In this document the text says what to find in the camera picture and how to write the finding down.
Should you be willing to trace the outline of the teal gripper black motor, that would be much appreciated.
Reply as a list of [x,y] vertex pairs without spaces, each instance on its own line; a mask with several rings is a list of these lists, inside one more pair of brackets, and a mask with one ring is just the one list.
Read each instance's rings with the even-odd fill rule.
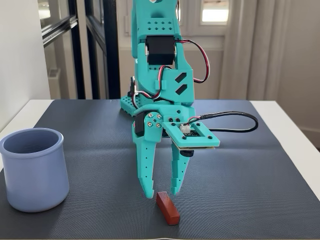
[[[146,198],[154,195],[154,157],[157,144],[162,139],[163,123],[185,123],[195,114],[193,107],[174,104],[146,104],[134,113],[132,139],[136,146],[137,177]],[[179,150],[172,143],[170,191],[176,195],[182,186],[190,150]]]

